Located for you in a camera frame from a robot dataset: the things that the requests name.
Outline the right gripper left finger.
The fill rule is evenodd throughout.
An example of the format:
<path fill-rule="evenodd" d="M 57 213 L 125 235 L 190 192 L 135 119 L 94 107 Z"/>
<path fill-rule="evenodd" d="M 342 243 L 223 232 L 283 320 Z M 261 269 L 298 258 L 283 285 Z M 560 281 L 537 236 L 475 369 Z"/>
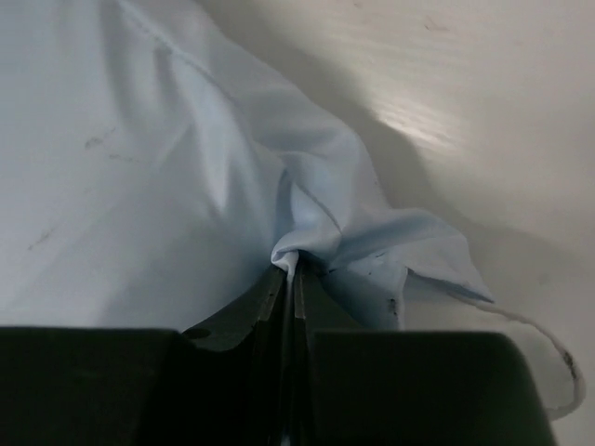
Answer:
<path fill-rule="evenodd" d="M 198 348 L 217 353 L 238 348 L 284 300 L 284 271 L 269 267 L 245 293 L 182 334 Z"/>

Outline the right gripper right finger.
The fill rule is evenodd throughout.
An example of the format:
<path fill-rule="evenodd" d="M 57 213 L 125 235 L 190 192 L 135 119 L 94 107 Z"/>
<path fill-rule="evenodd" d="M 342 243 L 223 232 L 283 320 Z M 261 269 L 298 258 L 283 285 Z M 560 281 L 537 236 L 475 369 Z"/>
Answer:
<path fill-rule="evenodd" d="M 328 294 L 318 270 L 299 262 L 293 280 L 294 325 L 297 333 L 319 330 L 355 331 L 363 327 Z"/>

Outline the light blue pillowcase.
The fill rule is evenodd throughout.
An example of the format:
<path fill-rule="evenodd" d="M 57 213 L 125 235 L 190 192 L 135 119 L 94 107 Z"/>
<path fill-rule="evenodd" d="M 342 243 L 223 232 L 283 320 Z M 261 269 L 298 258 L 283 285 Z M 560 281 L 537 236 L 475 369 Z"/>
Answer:
<path fill-rule="evenodd" d="M 490 293 L 364 144 L 192 1 L 1 5 L 1 322 L 183 330 L 301 253 L 367 322 L 409 273 Z"/>

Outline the white pillow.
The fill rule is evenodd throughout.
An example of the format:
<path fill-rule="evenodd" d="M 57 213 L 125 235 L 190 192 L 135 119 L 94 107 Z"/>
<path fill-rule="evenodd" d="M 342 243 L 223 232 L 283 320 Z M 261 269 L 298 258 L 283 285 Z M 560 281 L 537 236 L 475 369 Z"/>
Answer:
<path fill-rule="evenodd" d="M 459 299 L 488 317 L 526 359 L 548 418 L 559 420 L 576 411 L 587 396 L 587 384 L 574 355 L 552 332 L 517 313 L 481 300 Z"/>

